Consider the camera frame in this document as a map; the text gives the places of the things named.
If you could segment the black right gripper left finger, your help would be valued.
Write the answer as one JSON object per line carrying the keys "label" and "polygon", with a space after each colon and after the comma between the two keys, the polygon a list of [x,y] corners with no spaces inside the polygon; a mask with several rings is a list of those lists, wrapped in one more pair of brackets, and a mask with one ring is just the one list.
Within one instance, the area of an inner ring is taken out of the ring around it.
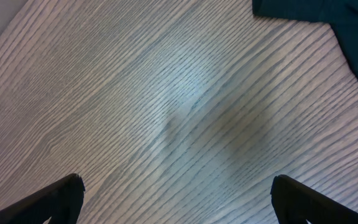
{"label": "black right gripper left finger", "polygon": [[81,212],[85,186],[78,174],[44,187],[0,211],[0,223],[72,223]]}

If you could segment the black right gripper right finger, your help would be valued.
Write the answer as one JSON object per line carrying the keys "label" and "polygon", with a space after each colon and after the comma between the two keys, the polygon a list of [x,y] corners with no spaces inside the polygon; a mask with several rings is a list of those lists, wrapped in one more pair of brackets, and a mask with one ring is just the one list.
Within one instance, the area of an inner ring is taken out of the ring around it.
{"label": "black right gripper right finger", "polygon": [[279,224],[358,224],[358,213],[287,175],[274,177],[270,191]]}

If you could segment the black garment with logo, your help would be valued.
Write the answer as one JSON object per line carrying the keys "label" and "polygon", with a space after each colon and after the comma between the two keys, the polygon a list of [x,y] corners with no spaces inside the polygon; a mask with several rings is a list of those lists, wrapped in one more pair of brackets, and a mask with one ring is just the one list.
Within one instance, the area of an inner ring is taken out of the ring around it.
{"label": "black garment with logo", "polygon": [[358,79],[358,0],[253,0],[252,12],[261,17],[329,24]]}

